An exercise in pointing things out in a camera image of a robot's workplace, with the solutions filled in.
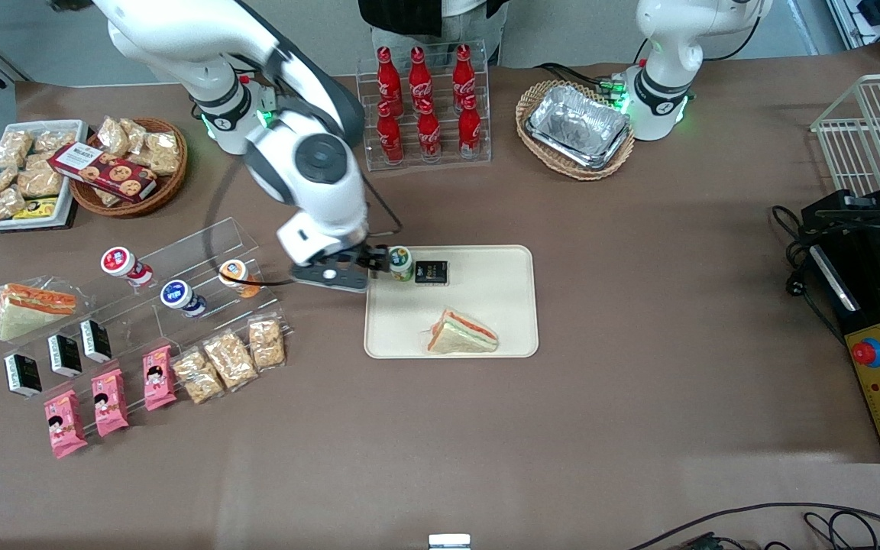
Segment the red emergency stop button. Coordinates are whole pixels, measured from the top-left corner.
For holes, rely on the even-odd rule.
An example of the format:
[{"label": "red emergency stop button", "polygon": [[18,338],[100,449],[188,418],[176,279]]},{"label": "red emergency stop button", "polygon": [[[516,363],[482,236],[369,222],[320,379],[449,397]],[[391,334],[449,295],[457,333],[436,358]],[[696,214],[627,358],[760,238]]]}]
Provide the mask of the red emergency stop button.
[{"label": "red emergency stop button", "polygon": [[875,338],[865,338],[852,345],[851,356],[862,365],[880,367],[880,342]]}]

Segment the sandwich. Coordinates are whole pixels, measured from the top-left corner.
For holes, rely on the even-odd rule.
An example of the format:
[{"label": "sandwich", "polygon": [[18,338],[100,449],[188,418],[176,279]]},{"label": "sandwich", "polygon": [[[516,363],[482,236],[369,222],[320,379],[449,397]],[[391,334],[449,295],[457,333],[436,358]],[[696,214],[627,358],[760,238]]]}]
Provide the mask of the sandwich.
[{"label": "sandwich", "polygon": [[444,309],[431,331],[433,338],[426,345],[430,353],[489,353],[498,349],[498,335],[491,328],[453,309]]},{"label": "sandwich", "polygon": [[9,283],[0,286],[0,340],[31,333],[73,315],[76,296],[33,286]]}]

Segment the wicker basket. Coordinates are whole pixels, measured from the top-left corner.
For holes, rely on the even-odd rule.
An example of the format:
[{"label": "wicker basket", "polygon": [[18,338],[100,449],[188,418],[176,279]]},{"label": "wicker basket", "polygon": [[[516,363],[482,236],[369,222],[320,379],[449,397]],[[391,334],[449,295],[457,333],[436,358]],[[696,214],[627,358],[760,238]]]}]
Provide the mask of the wicker basket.
[{"label": "wicker basket", "polygon": [[626,158],[629,157],[629,153],[633,150],[633,129],[629,135],[626,136],[626,140],[624,140],[620,149],[617,150],[603,170],[588,170],[586,167],[581,167],[575,160],[569,159],[569,157],[559,153],[558,150],[552,149],[552,147],[549,147],[540,141],[536,141],[525,131],[525,121],[528,118],[528,115],[531,115],[532,112],[535,111],[535,108],[539,107],[539,104],[542,103],[542,98],[545,97],[545,92],[553,86],[561,86],[565,84],[573,86],[576,90],[579,90],[585,94],[586,97],[593,99],[594,101],[600,103],[604,101],[600,94],[597,94],[582,84],[575,84],[564,80],[547,80],[535,84],[535,86],[532,86],[527,92],[522,94],[521,99],[518,100],[518,105],[514,108],[514,128],[518,131],[518,136],[520,136],[521,141],[525,143],[525,146],[527,146],[528,149],[539,158],[539,160],[552,170],[580,181],[594,181],[607,177],[617,171],[617,168],[619,168],[621,164],[625,163]]},{"label": "wicker basket", "polygon": [[[73,191],[73,198],[83,206],[84,209],[94,212],[96,215],[104,215],[111,217],[137,217],[149,215],[154,210],[160,209],[161,206],[167,205],[175,194],[182,188],[182,181],[186,178],[186,164],[189,161],[188,147],[186,139],[182,136],[182,132],[168,122],[162,121],[160,118],[136,118],[134,119],[138,125],[149,132],[172,132],[175,134],[175,141],[179,146],[179,169],[172,175],[162,176],[157,179],[158,187],[154,194],[147,197],[142,202],[119,202],[116,205],[107,208],[101,198],[94,192],[94,188],[81,181],[70,180],[70,191]],[[87,140],[87,145],[91,147],[100,147],[101,142],[94,134]]]}]

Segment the foil container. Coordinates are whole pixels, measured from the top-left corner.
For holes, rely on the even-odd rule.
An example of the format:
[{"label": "foil container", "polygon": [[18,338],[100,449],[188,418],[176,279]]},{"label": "foil container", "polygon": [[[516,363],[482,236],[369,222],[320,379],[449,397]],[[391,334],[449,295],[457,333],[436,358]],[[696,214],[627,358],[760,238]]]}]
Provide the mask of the foil container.
[{"label": "foil container", "polygon": [[563,85],[545,92],[525,121],[525,130],[581,167],[602,170],[629,135],[629,119]]}]

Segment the pink snack package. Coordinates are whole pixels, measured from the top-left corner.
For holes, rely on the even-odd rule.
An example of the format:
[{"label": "pink snack package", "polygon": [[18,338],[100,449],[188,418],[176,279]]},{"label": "pink snack package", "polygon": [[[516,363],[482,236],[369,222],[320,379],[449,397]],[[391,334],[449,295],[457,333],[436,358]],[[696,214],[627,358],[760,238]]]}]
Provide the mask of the pink snack package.
[{"label": "pink snack package", "polygon": [[78,448],[87,445],[83,436],[83,422],[80,422],[78,408],[73,390],[61,393],[46,402],[46,422],[50,425],[50,446],[53,456],[63,458]]},{"label": "pink snack package", "polygon": [[175,397],[175,378],[168,368],[170,345],[147,353],[142,359],[144,373],[144,408],[154,411],[172,403]]},{"label": "pink snack package", "polygon": [[128,404],[125,401],[125,381],[121,370],[114,369],[90,380],[94,390],[94,419],[97,432],[104,438],[115,429],[128,425]]}]

